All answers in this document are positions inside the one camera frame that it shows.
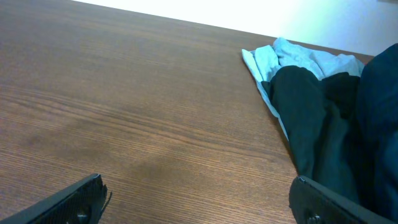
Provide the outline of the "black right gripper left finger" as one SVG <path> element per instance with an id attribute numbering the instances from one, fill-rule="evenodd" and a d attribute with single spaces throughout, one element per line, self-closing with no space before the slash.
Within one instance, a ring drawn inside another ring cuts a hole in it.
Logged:
<path id="1" fill-rule="evenodd" d="M 1 224 L 98 224 L 111 197 L 101 175 L 91 174 Z"/>

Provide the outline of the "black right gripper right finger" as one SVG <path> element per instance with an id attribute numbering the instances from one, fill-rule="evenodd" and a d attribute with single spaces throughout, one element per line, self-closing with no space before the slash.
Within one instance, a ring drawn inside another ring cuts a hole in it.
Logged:
<path id="1" fill-rule="evenodd" d="M 305 176 L 293 180 L 289 207 L 298 224 L 394 224 Z"/>

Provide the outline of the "navy blue shorts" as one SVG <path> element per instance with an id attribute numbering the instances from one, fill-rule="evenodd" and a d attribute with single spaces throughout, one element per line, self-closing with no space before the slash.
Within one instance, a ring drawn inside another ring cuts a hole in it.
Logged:
<path id="1" fill-rule="evenodd" d="M 357 120 L 374 161 L 377 213 L 397 221 L 397 44 L 369 61 L 357 94 Z"/>

